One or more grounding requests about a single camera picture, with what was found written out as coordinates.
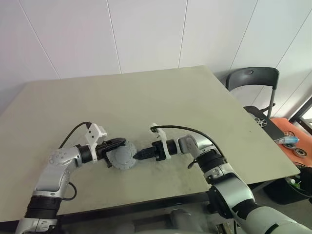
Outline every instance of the white cable connector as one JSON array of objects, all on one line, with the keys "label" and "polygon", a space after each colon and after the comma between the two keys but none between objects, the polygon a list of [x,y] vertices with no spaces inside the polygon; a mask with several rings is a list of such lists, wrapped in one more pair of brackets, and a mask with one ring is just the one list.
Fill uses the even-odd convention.
[{"label": "white cable connector", "polygon": [[[152,123],[151,127],[158,126],[156,123]],[[162,142],[162,147],[164,148],[166,159],[171,159],[171,155],[169,154],[168,147],[167,147],[167,136],[164,130],[161,128],[156,128],[156,132],[154,134],[157,134],[157,137],[160,137]]]},{"label": "white cable connector", "polygon": [[88,132],[84,136],[88,142],[87,145],[89,146],[93,162],[95,163],[98,160],[96,146],[98,145],[99,140],[103,140],[107,136],[107,133],[102,126],[92,123]]}]

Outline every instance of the black chair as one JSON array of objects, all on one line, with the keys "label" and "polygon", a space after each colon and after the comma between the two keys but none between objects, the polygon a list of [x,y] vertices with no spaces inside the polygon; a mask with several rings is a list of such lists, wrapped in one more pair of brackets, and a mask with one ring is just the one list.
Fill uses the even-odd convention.
[{"label": "black chair", "polygon": [[272,107],[275,106],[274,96],[277,88],[279,71],[272,67],[247,67],[230,73],[226,79],[225,87],[231,91],[244,85],[266,85],[272,86],[270,104],[261,112],[268,111],[267,117],[270,118]]},{"label": "black chair", "polygon": [[229,91],[245,85],[266,85],[272,87],[270,104],[267,108],[259,110],[255,106],[245,106],[244,109],[257,118],[265,119],[267,126],[263,129],[273,140],[278,140],[284,137],[283,132],[270,121],[272,108],[275,106],[273,101],[277,88],[278,76],[279,71],[272,67],[247,67],[230,73],[226,78],[225,84],[225,87]]}]

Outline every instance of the wall panel seam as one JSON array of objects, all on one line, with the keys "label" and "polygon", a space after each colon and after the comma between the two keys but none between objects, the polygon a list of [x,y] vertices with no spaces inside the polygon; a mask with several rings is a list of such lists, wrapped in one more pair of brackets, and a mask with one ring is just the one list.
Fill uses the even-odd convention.
[{"label": "wall panel seam", "polygon": [[[289,50],[289,48],[290,48],[290,46],[292,45],[293,41],[294,41],[295,38],[297,37],[297,35],[298,35],[298,33],[300,32],[302,26],[304,25],[304,23],[306,22],[307,18],[308,18],[309,15],[311,14],[311,11],[312,11],[312,8],[310,9],[308,15],[307,15],[306,18],[304,19],[302,25],[300,26],[298,32],[297,32],[296,35],[294,36],[293,40],[291,41],[291,43],[290,43],[289,47],[287,48],[287,50],[285,51],[284,55],[287,53],[287,51]],[[273,116],[275,116],[275,115],[277,114],[277,112],[279,112],[279,110],[280,110],[280,109],[284,106],[284,104],[291,98],[291,96],[295,93],[295,91],[299,88],[299,86],[303,83],[303,81],[297,86],[297,88],[292,92],[292,94],[291,94],[291,95],[288,97],[288,99],[281,105],[281,107],[274,113]]]},{"label": "wall panel seam", "polygon": [[180,60],[181,60],[181,53],[182,53],[182,45],[183,45],[183,37],[184,37],[184,29],[185,29],[185,21],[186,21],[186,13],[187,13],[188,1],[189,0],[186,0],[186,5],[185,5],[184,22],[183,22],[182,38],[181,38],[181,47],[180,47],[179,61],[178,61],[178,64],[177,64],[178,68],[180,68]]},{"label": "wall panel seam", "polygon": [[310,73],[312,72],[312,70],[308,73],[308,75],[302,80],[302,82],[298,85],[298,87],[292,92],[292,94],[289,95],[289,97],[287,98],[287,100],[281,105],[281,107],[275,112],[275,114],[273,116],[275,116],[277,114],[277,112],[280,111],[280,109],[282,109],[282,107],[286,104],[286,102],[292,97],[292,95],[297,91],[297,89],[303,84],[303,82],[309,77]]},{"label": "wall panel seam", "polygon": [[244,34],[243,34],[243,36],[242,36],[242,39],[240,40],[240,43],[239,43],[239,45],[238,45],[237,51],[236,51],[236,53],[235,53],[235,56],[234,56],[234,58],[233,58],[233,61],[232,61],[232,63],[231,63],[231,66],[230,66],[230,68],[229,68],[229,71],[231,70],[231,68],[232,68],[232,66],[233,66],[233,63],[234,63],[234,61],[235,61],[235,59],[236,59],[237,53],[238,53],[239,48],[240,48],[240,46],[241,46],[241,44],[242,44],[242,42],[243,42],[243,39],[244,39],[244,37],[245,37],[245,34],[246,34],[247,29],[248,29],[249,24],[250,24],[250,21],[252,20],[252,17],[253,17],[253,15],[254,15],[254,11],[255,11],[255,9],[256,9],[256,7],[257,7],[257,4],[258,4],[258,0],[256,1],[255,5],[254,5],[253,12],[252,12],[252,14],[251,14],[251,16],[250,16],[250,18],[249,18],[249,21],[248,21],[248,24],[247,24],[246,29],[245,29],[245,31],[244,31]]},{"label": "wall panel seam", "polygon": [[45,50],[44,47],[43,47],[43,45],[42,45],[42,43],[41,43],[41,41],[40,41],[40,39],[39,39],[39,37],[38,37],[38,35],[37,35],[37,33],[36,33],[34,27],[33,27],[33,25],[31,24],[31,22],[30,22],[30,20],[29,20],[29,18],[28,18],[28,16],[27,16],[27,14],[26,14],[26,11],[25,11],[25,9],[23,8],[23,6],[22,6],[20,0],[18,0],[18,3],[19,3],[19,5],[20,5],[20,7],[21,7],[21,10],[22,10],[22,12],[24,13],[24,15],[25,15],[25,17],[26,17],[26,19],[27,19],[27,21],[28,21],[28,24],[30,25],[30,27],[31,27],[31,29],[32,29],[32,31],[33,31],[33,33],[35,34],[35,36],[36,36],[36,38],[37,38],[37,40],[38,40],[38,42],[39,42],[41,48],[43,49],[44,54],[46,55],[47,59],[49,60],[51,66],[52,66],[52,68],[53,68],[53,70],[54,70],[55,73],[57,74],[58,78],[61,79],[60,76],[59,76],[59,73],[58,73],[58,71],[57,71],[57,69],[56,69],[56,67],[53,65],[53,63],[52,63],[52,61],[51,61],[51,59],[50,59],[48,53],[46,52],[46,50]]},{"label": "wall panel seam", "polygon": [[118,53],[117,43],[116,43],[116,38],[115,38],[115,33],[114,33],[113,21],[112,21],[112,16],[111,16],[111,10],[109,8],[108,0],[106,0],[106,4],[107,4],[109,20],[110,20],[110,23],[111,23],[111,29],[112,29],[112,33],[113,33],[113,38],[114,38],[114,44],[115,44],[115,49],[116,49],[116,54],[117,54],[117,61],[118,61],[119,71],[122,74],[122,69],[121,69],[120,60],[119,60],[119,53]]},{"label": "wall panel seam", "polygon": [[303,22],[302,22],[301,26],[299,27],[299,29],[298,29],[296,35],[293,37],[291,43],[290,43],[289,46],[287,47],[285,53],[283,54],[282,58],[280,59],[280,61],[278,62],[277,66],[276,66],[275,68],[277,68],[277,67],[279,66],[279,64],[281,63],[281,61],[283,60],[285,54],[286,54],[287,51],[289,50],[289,48],[290,48],[290,46],[292,45],[293,41],[296,39],[298,33],[300,32],[302,26],[304,25],[304,23],[306,22],[307,18],[309,17],[309,15],[310,15],[310,13],[311,13],[311,10],[308,12],[307,16],[306,16],[305,19],[303,20]]}]

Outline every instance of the black cable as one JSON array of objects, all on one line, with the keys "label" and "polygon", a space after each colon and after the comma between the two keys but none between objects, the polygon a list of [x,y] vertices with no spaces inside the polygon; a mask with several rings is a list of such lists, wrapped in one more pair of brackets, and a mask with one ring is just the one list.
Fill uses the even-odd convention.
[{"label": "black cable", "polygon": [[77,196],[77,188],[76,188],[76,186],[72,182],[69,182],[68,184],[73,187],[75,193],[74,193],[74,195],[71,198],[63,197],[64,201],[71,201],[71,200],[73,200]]},{"label": "black cable", "polygon": [[193,129],[193,128],[188,128],[188,127],[176,126],[176,125],[159,125],[159,126],[151,127],[151,131],[155,132],[154,130],[157,129],[157,128],[177,128],[177,129],[183,129],[183,130],[191,131],[191,132],[194,132],[194,133],[198,133],[198,134],[202,135],[203,137],[206,137],[209,141],[211,141],[212,144],[218,149],[220,154],[224,157],[222,151],[220,150],[219,146],[215,143],[215,141],[210,136],[206,135],[205,133],[203,133],[203,132],[201,132],[199,130],[196,130],[196,129]]},{"label": "black cable", "polygon": [[[80,127],[81,125],[85,124],[87,126],[87,128],[90,127],[90,125],[92,124],[91,122],[82,122],[80,124],[78,124],[75,128],[72,129],[72,131],[67,135],[67,137],[65,138],[65,140],[62,142],[62,144],[59,146],[59,149],[63,148],[63,146],[65,145],[65,143],[67,142],[67,140],[69,139],[69,137],[74,133],[74,131]],[[74,189],[74,196],[72,196],[71,198],[63,198],[64,201],[71,201],[73,200],[76,196],[77,196],[77,188],[76,186],[72,183],[72,182],[69,182],[68,183],[69,185],[71,185]]]},{"label": "black cable", "polygon": [[87,128],[90,127],[90,125],[92,124],[91,122],[82,122],[80,124],[78,124],[75,128],[73,128],[73,130],[67,135],[67,137],[65,138],[65,140],[62,142],[62,144],[59,146],[60,148],[63,148],[64,144],[67,142],[67,140],[69,139],[69,137],[74,133],[74,131],[80,127],[81,125],[85,124],[87,126]]},{"label": "black cable", "polygon": [[233,225],[234,225],[234,234],[237,234],[237,224],[235,220],[233,220]]}]

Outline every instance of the table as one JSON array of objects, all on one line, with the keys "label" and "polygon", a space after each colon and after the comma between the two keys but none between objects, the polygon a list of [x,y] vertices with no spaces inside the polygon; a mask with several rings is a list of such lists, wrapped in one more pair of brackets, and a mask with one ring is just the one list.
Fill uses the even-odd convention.
[{"label": "table", "polygon": [[[124,137],[139,150],[156,140],[148,132],[153,122],[199,129],[214,138],[246,183],[299,173],[204,66],[34,81],[0,116],[0,221],[23,217],[50,152],[83,121],[102,125],[107,139]],[[67,146],[84,133],[77,131]],[[59,214],[207,191],[198,166],[187,169],[191,161],[190,155],[148,159],[127,171],[88,163],[72,174],[78,195],[63,202]]]}]

